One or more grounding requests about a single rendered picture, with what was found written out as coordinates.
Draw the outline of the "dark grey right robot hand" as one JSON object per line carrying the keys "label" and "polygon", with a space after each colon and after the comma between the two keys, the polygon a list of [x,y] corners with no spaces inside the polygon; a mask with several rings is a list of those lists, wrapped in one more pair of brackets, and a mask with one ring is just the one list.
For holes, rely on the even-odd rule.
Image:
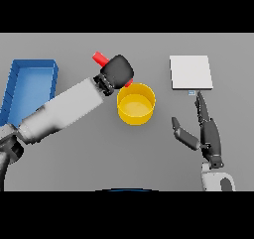
{"label": "dark grey right robot hand", "polygon": [[209,117],[205,100],[199,91],[194,103],[200,137],[197,138],[185,130],[176,117],[172,118],[175,138],[193,151],[201,150],[202,156],[210,163],[212,169],[224,167],[221,158],[221,141],[215,121]]}

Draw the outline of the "pale square measuring scale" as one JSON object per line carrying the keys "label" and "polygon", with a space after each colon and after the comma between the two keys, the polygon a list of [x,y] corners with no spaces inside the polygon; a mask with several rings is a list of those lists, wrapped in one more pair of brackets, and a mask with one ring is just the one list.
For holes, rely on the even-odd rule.
{"label": "pale square measuring scale", "polygon": [[212,90],[208,56],[170,56],[172,90]]}

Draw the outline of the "yellow bowl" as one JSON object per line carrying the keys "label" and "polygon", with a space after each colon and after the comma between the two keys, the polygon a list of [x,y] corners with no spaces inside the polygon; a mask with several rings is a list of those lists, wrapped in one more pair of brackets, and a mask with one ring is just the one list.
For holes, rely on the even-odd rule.
{"label": "yellow bowl", "polygon": [[131,126],[146,124],[156,105],[155,93],[141,82],[122,87],[117,94],[117,112],[123,122]]}

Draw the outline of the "blue tray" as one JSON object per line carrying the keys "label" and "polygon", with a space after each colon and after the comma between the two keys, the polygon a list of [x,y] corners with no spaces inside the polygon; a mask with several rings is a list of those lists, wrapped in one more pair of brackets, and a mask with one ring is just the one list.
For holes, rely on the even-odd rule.
{"label": "blue tray", "polygon": [[54,98],[58,72],[55,60],[12,60],[0,107],[0,126],[18,126]]}

